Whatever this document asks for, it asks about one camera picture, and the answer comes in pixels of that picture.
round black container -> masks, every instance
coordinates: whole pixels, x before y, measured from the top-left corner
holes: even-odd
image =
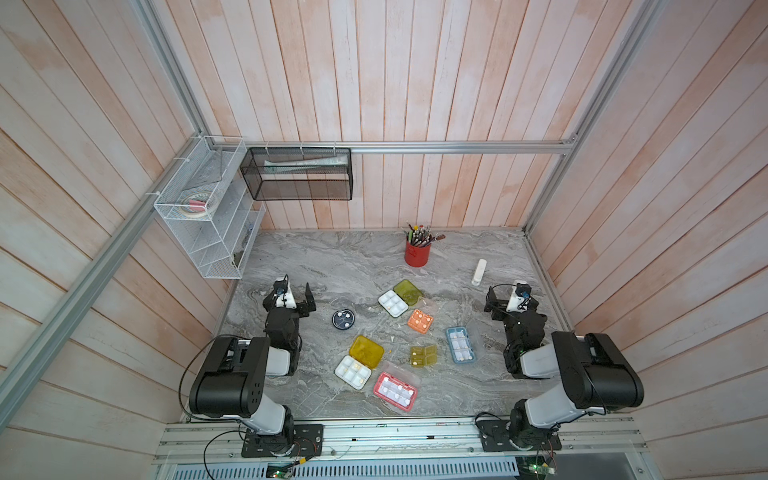
[[[348,330],[355,324],[355,313],[350,309],[339,310],[333,314],[333,326],[339,330]]]

pill organizer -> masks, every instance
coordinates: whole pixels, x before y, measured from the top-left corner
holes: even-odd
[[[412,346],[411,366],[417,369],[437,363],[437,345]]]
[[[454,326],[445,331],[448,336],[448,346],[454,363],[471,363],[475,361],[475,351],[467,336],[467,329]]]
[[[394,290],[403,301],[408,303],[408,306],[416,305],[419,301],[419,297],[424,296],[424,293],[416,288],[409,280],[403,280],[395,285],[395,288],[392,290]]]
[[[419,333],[427,333],[429,327],[432,326],[434,318],[421,310],[413,310],[411,318],[408,319],[408,326]]]
[[[389,312],[389,315],[395,318],[402,315],[408,309],[408,303],[403,301],[402,298],[395,293],[395,290],[390,290],[384,295],[379,297],[379,303]]]
[[[406,412],[410,412],[413,408],[418,392],[415,387],[396,379],[387,372],[379,375],[376,386],[373,387],[373,395]]]
[[[346,355],[336,367],[336,376],[349,383],[352,388],[360,390],[371,378],[371,369]]]
[[[375,369],[384,356],[384,347],[371,339],[358,335],[349,348],[349,355],[368,368]]]

white wire shelf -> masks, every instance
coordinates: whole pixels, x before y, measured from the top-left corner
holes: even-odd
[[[201,137],[155,208],[206,278],[241,278],[266,207],[238,172],[246,148],[233,137]]]

white bottle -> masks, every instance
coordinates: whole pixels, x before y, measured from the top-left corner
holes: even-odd
[[[475,276],[472,277],[472,285],[480,286],[480,280],[482,280],[482,274],[485,273],[485,265],[487,264],[488,262],[486,262],[485,259],[480,259],[478,267],[475,268]]]

metal vent grate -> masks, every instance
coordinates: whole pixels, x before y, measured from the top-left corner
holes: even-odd
[[[266,478],[265,462],[210,465],[214,478]],[[414,458],[406,460],[321,460],[295,467],[294,478],[509,478],[518,476],[515,457]],[[202,465],[179,465],[172,480],[205,480]]]

